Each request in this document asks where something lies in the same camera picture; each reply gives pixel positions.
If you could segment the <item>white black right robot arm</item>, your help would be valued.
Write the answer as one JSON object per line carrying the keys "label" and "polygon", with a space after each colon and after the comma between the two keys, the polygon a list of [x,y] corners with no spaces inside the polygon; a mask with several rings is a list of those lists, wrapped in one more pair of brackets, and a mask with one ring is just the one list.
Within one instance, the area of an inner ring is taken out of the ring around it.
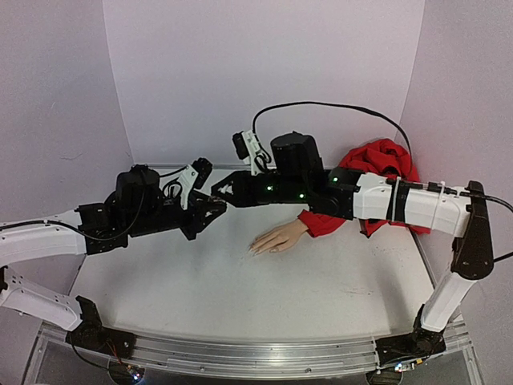
{"label": "white black right robot arm", "polygon": [[272,140],[276,167],[260,171],[259,142],[253,133],[237,133],[232,141],[251,168],[229,174],[211,193],[234,207],[307,204],[313,213],[347,221],[391,221],[453,236],[452,262],[421,308],[414,336],[441,333],[474,283],[494,268],[487,200],[479,182],[450,188],[341,167],[328,170],[315,139],[297,132]]}

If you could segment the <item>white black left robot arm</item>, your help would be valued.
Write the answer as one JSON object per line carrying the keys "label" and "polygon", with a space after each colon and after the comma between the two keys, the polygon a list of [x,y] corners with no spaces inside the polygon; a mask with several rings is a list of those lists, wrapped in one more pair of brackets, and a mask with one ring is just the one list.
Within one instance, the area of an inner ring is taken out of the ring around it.
{"label": "white black left robot arm", "polygon": [[59,255],[85,255],[126,248],[132,238],[178,229],[192,241],[226,212],[224,202],[200,190],[212,164],[199,158],[162,175],[136,164],[117,176],[103,203],[80,205],[53,217],[1,226],[1,305],[76,333],[93,351],[108,342],[93,301],[71,298],[15,275],[11,265]]}

